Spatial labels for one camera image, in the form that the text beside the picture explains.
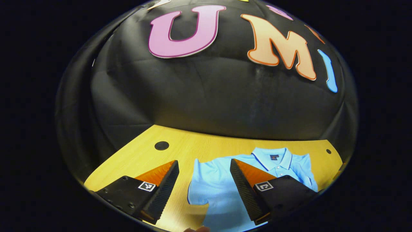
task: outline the black circle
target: black circle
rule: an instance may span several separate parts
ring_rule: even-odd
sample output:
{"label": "black circle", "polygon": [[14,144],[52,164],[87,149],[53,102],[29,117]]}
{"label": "black circle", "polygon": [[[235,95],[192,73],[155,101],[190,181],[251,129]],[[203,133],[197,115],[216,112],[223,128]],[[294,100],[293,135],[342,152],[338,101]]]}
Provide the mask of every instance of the black circle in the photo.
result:
{"label": "black circle", "polygon": [[158,142],[154,145],[154,148],[156,148],[156,150],[159,150],[159,151],[166,150],[168,147],[169,147],[169,143],[165,141]]}

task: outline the fisheye lens view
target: fisheye lens view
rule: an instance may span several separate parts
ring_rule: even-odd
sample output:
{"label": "fisheye lens view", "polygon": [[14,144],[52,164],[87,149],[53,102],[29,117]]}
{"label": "fisheye lens view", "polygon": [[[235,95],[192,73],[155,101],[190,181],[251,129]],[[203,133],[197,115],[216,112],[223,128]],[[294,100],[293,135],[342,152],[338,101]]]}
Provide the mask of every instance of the fisheye lens view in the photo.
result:
{"label": "fisheye lens view", "polygon": [[359,112],[350,67],[303,20],[261,0],[118,16],[57,91],[73,177],[153,231],[259,231],[304,211],[350,161]]}

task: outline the shirt logo patch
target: shirt logo patch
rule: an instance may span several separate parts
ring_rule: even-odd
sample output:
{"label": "shirt logo patch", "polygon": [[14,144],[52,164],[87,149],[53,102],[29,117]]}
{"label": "shirt logo patch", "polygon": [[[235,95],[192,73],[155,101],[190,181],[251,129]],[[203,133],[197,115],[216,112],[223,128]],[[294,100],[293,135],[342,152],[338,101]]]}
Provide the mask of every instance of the shirt logo patch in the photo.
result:
{"label": "shirt logo patch", "polygon": [[256,186],[257,189],[258,189],[259,191],[261,191],[261,192],[266,191],[266,190],[269,190],[269,189],[273,189],[273,186],[272,186],[269,182],[267,182],[267,181],[262,182],[262,183],[255,184],[255,186]]}
{"label": "shirt logo patch", "polygon": [[271,160],[278,160],[279,155],[270,155]]}
{"label": "shirt logo patch", "polygon": [[150,184],[148,182],[144,182],[139,186],[139,189],[143,189],[145,191],[151,192],[155,188],[155,184]]}

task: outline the yellow wooden tabletop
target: yellow wooden tabletop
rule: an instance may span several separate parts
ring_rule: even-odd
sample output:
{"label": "yellow wooden tabletop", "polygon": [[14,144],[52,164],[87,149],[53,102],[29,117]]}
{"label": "yellow wooden tabletop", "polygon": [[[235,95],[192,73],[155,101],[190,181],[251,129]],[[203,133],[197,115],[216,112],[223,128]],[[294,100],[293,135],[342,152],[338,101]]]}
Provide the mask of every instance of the yellow wooden tabletop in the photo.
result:
{"label": "yellow wooden tabletop", "polygon": [[[169,143],[163,151],[155,149],[160,141]],[[171,232],[202,226],[208,205],[187,202],[187,189],[192,179],[194,159],[208,162],[223,156],[251,154],[256,148],[287,147],[292,154],[309,154],[318,190],[326,188],[337,174],[342,160],[327,140],[271,141],[223,137],[153,125],[101,164],[84,186],[98,191],[121,176],[136,177],[172,160],[179,163],[179,176],[156,227]]]}

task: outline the pink letter u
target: pink letter u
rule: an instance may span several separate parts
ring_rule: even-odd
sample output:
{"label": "pink letter u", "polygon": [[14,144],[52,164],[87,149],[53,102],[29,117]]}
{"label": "pink letter u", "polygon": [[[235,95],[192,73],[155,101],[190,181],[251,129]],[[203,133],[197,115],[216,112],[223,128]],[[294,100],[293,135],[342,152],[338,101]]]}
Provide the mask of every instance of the pink letter u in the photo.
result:
{"label": "pink letter u", "polygon": [[155,18],[149,36],[149,51],[156,57],[186,57],[200,52],[215,41],[218,33],[219,11],[226,7],[219,5],[199,6],[192,9],[197,12],[197,25],[194,35],[184,40],[172,40],[170,30],[173,20],[182,12],[175,11]]}

